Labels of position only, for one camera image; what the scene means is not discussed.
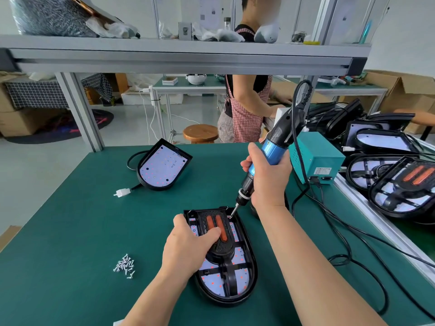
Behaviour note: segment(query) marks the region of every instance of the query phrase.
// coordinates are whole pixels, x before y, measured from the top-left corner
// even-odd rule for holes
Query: checkered cloth
[[[248,32],[252,35],[255,35],[249,29],[240,29],[237,33]],[[258,93],[261,100],[265,103],[269,100],[269,94],[272,87],[272,78],[273,76],[269,76],[268,83],[266,87]],[[234,143],[243,143],[243,142],[258,142],[261,135],[261,125],[263,124],[264,117],[259,115],[254,115],[247,111],[233,96],[231,89],[228,89],[229,96],[227,100],[231,101],[231,107],[233,110],[233,122],[234,122]]]
[[[110,102],[112,86],[102,73],[88,75],[81,79],[84,88],[94,88],[106,101]],[[23,107],[40,109],[67,109],[67,100],[56,79],[33,81],[23,76],[4,82],[15,109]]]

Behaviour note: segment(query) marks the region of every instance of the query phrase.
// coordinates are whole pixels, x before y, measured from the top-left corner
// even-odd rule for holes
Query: paper sheet
[[[199,23],[206,29],[218,29],[224,24],[222,20],[221,0],[199,0]]]

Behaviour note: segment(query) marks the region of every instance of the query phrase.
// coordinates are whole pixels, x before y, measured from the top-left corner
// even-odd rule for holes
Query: pile of screws
[[[127,275],[130,271],[133,270],[133,268],[134,268],[133,263],[134,263],[134,259],[131,259],[130,257],[128,257],[128,254],[125,254],[125,256],[122,258],[122,260],[118,261],[118,264],[113,269],[113,272],[124,271],[125,275]],[[133,271],[132,273],[130,273],[130,276],[127,277],[127,279],[133,279],[133,274],[135,272],[136,271]]]

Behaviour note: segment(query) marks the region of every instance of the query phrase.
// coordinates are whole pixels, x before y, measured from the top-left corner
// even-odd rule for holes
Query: black round mat
[[[112,122],[114,115],[108,111],[93,109],[98,128],[104,128]],[[28,136],[5,137],[8,142],[17,144],[44,144],[65,141],[80,137],[80,131],[70,111],[52,118],[44,127],[35,134]]]

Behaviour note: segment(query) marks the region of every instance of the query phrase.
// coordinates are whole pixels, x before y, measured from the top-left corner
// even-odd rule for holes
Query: worker
[[[382,318],[322,255],[291,216],[284,190],[292,170],[287,151],[271,166],[251,143],[244,171],[255,165],[253,206],[268,236],[293,304],[303,326],[386,326]],[[215,227],[195,236],[182,214],[166,240],[160,271],[128,313],[121,326],[167,325],[188,279],[201,267],[207,251],[218,240]]]
[[[254,42],[257,30],[277,18],[280,5],[281,0],[242,0],[243,17],[235,31],[246,42]],[[227,75],[226,87],[225,111],[217,124],[224,143],[258,142],[264,118],[274,118],[277,109],[284,107],[269,106],[266,104],[269,98],[290,103],[292,97],[281,96],[273,89],[272,76],[266,75]]]

